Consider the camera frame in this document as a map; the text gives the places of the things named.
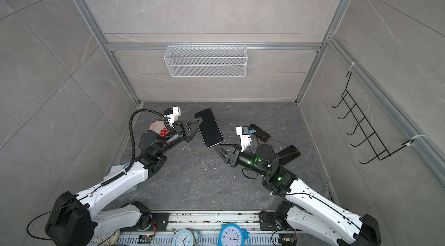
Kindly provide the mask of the black phone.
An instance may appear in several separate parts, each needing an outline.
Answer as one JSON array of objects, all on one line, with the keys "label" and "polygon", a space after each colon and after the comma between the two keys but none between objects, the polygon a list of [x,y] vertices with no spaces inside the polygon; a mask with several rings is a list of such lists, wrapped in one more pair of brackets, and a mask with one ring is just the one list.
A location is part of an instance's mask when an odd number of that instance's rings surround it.
[{"label": "black phone", "polygon": [[222,132],[219,128],[218,122],[210,108],[206,108],[194,114],[195,118],[201,118],[202,123],[199,126],[199,131],[203,142],[207,148],[211,148],[221,144],[224,140]]}]

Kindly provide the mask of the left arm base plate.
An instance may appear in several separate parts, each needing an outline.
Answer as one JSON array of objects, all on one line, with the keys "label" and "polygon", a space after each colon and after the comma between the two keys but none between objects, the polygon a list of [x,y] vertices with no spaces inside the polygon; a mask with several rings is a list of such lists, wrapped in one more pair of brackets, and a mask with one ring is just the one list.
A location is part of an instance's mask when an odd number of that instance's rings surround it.
[{"label": "left arm base plate", "polygon": [[165,232],[170,214],[167,212],[155,212],[142,214],[137,230],[140,232]]}]

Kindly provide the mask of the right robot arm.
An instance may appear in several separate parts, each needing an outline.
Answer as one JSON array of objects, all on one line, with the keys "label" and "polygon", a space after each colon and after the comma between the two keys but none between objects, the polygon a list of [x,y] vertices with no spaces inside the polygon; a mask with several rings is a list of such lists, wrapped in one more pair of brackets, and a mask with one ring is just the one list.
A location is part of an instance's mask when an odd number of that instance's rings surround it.
[{"label": "right robot arm", "polygon": [[369,214],[359,216],[331,202],[310,188],[285,165],[300,156],[293,146],[280,152],[268,144],[259,145],[255,153],[239,145],[220,145],[215,151],[226,164],[263,176],[263,187],[283,198],[274,213],[279,228],[301,230],[331,246],[379,246],[380,228]]}]

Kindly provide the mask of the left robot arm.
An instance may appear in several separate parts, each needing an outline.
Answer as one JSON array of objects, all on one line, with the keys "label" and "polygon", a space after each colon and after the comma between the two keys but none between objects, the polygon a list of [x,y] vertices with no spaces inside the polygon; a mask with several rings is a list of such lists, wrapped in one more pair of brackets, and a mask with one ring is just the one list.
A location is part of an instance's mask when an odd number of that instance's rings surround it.
[{"label": "left robot arm", "polygon": [[148,229],[153,223],[151,210],[139,201],[114,210],[103,209],[130,188],[154,176],[167,160],[166,152],[183,141],[190,142],[201,123],[200,117],[186,123],[177,121],[164,136],[147,130],[138,144],[132,144],[141,153],[132,155],[125,169],[75,195],[71,192],[60,195],[53,210],[47,213],[46,239],[57,246],[86,246],[93,239],[122,228]]}]

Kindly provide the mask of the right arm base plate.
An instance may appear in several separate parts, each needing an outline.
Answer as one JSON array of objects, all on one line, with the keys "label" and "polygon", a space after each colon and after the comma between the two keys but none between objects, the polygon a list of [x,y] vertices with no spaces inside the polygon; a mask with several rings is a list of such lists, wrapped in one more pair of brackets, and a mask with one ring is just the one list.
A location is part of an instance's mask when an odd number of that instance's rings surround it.
[{"label": "right arm base plate", "polygon": [[278,217],[274,212],[260,211],[258,216],[262,231],[286,230],[289,227],[285,220]]}]

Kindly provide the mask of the black phone case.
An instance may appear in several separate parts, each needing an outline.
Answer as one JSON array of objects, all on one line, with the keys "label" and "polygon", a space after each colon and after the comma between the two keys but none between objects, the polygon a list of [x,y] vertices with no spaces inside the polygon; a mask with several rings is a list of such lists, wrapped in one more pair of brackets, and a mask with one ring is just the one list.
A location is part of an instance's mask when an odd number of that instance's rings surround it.
[{"label": "black phone case", "polygon": [[281,166],[287,165],[289,162],[301,156],[301,152],[294,146],[290,145],[278,152],[278,161]]}]

